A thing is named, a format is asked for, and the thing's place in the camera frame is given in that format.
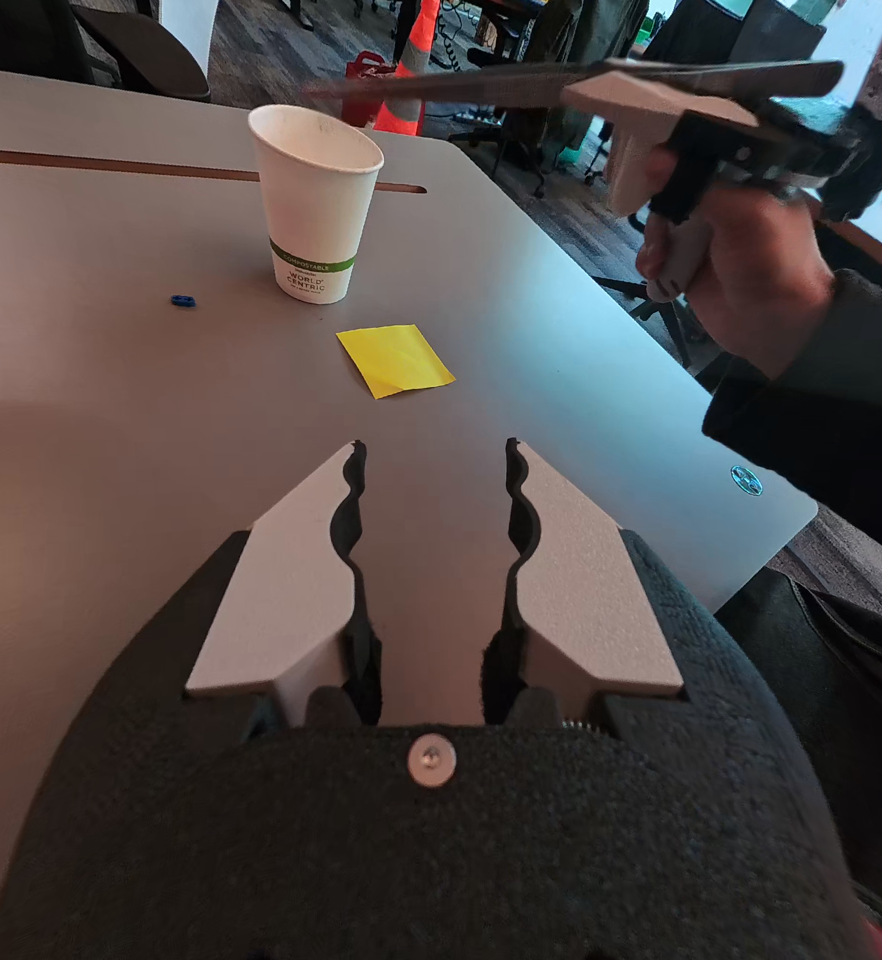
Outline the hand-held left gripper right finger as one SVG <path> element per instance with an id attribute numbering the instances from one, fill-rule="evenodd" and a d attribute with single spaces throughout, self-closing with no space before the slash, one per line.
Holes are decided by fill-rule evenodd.
<path id="1" fill-rule="evenodd" d="M 682 674 L 622 528 L 528 443 L 508 438 L 505 461 L 516 556 L 482 656 L 484 722 L 505 724 L 537 688 L 576 722 L 606 695 L 676 699 Z"/>

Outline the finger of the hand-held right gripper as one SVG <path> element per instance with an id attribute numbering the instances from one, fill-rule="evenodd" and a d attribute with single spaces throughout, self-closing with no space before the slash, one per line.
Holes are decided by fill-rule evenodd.
<path id="1" fill-rule="evenodd" d="M 705 95 L 827 95 L 840 82 L 842 60 L 795 60 L 723 64 L 674 64 L 607 58 L 591 75 L 619 71 L 677 90 Z"/>
<path id="2" fill-rule="evenodd" d="M 665 143 L 686 112 L 749 129 L 758 118 L 737 102 L 698 95 L 659 81 L 614 71 L 566 87 L 561 103 L 613 126 L 605 178 L 608 207 L 615 216 L 638 212 L 654 195 L 645 165 L 651 150 Z"/>

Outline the metal tweezers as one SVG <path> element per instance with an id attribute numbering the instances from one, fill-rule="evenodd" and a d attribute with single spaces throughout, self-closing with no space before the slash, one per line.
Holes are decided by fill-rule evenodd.
<path id="1" fill-rule="evenodd" d="M 463 103 L 503 103 L 510 106 L 549 106 L 561 90 L 580 79 L 606 72 L 614 60 L 593 63 L 507 63 L 472 71 L 449 71 L 359 78 L 314 78 L 301 87 L 312 101 L 423 100 Z"/>

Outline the yellow sticky note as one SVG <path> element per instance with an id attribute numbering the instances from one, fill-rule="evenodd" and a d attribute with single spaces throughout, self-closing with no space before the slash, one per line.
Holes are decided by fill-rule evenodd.
<path id="1" fill-rule="evenodd" d="M 414 324 L 341 331 L 336 337 L 376 400 L 455 382 Z"/>

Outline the white paper cup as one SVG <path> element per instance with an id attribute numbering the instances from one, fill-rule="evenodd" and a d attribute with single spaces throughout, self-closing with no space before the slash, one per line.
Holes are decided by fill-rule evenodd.
<path id="1" fill-rule="evenodd" d="M 250 112 L 279 288 L 328 306 L 347 294 L 384 155 L 362 129 L 306 107 Z"/>

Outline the person's right forearm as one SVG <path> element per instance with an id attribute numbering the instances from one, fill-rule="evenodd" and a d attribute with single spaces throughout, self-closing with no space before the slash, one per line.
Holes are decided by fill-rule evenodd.
<path id="1" fill-rule="evenodd" d="M 702 432 L 882 546 L 882 288 L 840 270 L 826 317 L 786 371 L 766 378 L 733 360 Z"/>

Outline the wooden desk with black legs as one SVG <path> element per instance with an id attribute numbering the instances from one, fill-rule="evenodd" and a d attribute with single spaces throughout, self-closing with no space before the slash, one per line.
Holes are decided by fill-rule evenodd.
<path id="1" fill-rule="evenodd" d="M 882 288 L 882 196 L 855 220 L 829 222 L 809 200 L 819 250 L 832 270 L 851 270 Z"/>

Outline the grey desk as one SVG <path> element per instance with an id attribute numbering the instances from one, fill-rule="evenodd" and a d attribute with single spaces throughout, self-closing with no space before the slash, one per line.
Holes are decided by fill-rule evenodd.
<path id="1" fill-rule="evenodd" d="M 0 73 L 0 885 L 118 652 L 351 441 L 394 726 L 481 720 L 507 438 L 711 610 L 815 517 L 751 462 L 762 495 L 735 485 L 705 390 L 462 151 L 375 140 L 379 183 L 424 192 L 375 192 L 318 306 L 275 281 L 244 110 Z M 410 324 L 455 382 L 375 399 L 336 334 Z"/>

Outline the person's right hand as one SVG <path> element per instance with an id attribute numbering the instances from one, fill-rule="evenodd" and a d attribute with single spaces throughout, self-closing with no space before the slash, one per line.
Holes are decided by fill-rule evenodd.
<path id="1" fill-rule="evenodd" d="M 723 351 L 776 379 L 824 322 L 836 288 L 807 199 L 720 181 L 696 212 L 711 242 L 687 300 Z"/>

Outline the dark green jacket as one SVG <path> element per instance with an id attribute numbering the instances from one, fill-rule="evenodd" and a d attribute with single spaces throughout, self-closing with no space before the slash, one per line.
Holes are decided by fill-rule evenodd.
<path id="1" fill-rule="evenodd" d="M 590 65 L 624 59 L 647 15 L 647 1 L 550 1 L 538 15 L 521 62 Z M 564 150 L 577 151 L 593 115 L 556 107 L 545 115 L 537 145 L 531 145 L 543 172 L 553 170 Z"/>

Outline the orange traffic cone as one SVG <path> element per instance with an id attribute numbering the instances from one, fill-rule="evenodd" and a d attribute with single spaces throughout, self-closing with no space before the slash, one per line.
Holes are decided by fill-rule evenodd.
<path id="1" fill-rule="evenodd" d="M 426 72 L 434 42 L 439 1 L 400 1 L 394 46 L 394 79 Z M 385 100 L 376 116 L 375 131 L 416 137 L 422 126 L 423 102 Z"/>

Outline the person's dark jacket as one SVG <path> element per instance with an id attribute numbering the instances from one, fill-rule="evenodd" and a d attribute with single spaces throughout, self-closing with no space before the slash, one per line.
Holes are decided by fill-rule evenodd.
<path id="1" fill-rule="evenodd" d="M 820 507 L 715 616 L 790 720 L 882 914 L 882 546 Z"/>

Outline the red bag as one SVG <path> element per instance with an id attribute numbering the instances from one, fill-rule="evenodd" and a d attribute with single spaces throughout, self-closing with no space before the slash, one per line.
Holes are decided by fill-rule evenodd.
<path id="1" fill-rule="evenodd" d="M 345 79 L 350 82 L 391 77 L 396 67 L 373 51 L 364 50 L 349 61 L 345 69 Z M 341 119 L 357 128 L 373 126 L 383 99 L 342 101 Z"/>

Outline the white paper sheet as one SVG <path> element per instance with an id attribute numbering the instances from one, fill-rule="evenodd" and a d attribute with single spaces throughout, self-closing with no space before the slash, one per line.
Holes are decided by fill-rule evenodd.
<path id="1" fill-rule="evenodd" d="M 159 22 L 193 56 L 205 76 L 219 1 L 159 1 Z"/>

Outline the black mesh office chair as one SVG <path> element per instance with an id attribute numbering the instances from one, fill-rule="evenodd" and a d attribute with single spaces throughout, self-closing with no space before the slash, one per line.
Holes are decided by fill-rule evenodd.
<path id="1" fill-rule="evenodd" d="M 144 13 L 67 1 L 0 1 L 0 71 L 89 86 L 111 86 L 208 103 L 210 88 L 194 56 Z"/>

